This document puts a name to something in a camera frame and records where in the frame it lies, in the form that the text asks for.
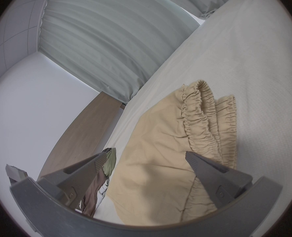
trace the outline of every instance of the wooden headboard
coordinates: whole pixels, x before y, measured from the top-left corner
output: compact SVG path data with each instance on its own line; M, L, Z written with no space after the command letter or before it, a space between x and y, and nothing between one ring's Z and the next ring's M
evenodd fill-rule
M49 154L38 177L93 156L122 103L101 92L75 118Z

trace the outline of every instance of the brown wooden panel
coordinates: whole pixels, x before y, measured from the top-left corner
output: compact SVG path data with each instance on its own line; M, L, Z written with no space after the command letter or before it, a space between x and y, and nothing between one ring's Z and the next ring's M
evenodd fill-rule
M104 92L96 96L60 137L39 178L92 156L121 104Z

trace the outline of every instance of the white bed sheet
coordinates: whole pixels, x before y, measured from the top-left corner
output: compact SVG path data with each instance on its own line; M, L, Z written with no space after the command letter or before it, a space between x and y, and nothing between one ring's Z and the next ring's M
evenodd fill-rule
M238 169L283 185L253 234L261 236L292 200L292 19L280 2L230 0L207 19L126 106L106 144L116 147L117 163L139 117L198 79L216 99L236 97ZM95 218L122 223L107 196Z

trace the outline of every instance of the white fabric surface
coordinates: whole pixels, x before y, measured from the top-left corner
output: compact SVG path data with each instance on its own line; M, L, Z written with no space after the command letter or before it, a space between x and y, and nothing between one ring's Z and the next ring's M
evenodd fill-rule
M280 2L230 0L207 19L126 106L106 144L116 148L117 163L139 117L198 79L216 99L236 97L238 169L283 185L253 234L259 237L292 200L292 19ZM122 223L107 193L95 218Z

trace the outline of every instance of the green garment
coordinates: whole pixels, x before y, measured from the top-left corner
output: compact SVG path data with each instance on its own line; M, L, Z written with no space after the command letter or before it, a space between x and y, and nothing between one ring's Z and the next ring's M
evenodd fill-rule
M111 176L116 163L116 149L112 148L106 153L106 163L103 165L103 171L106 176Z

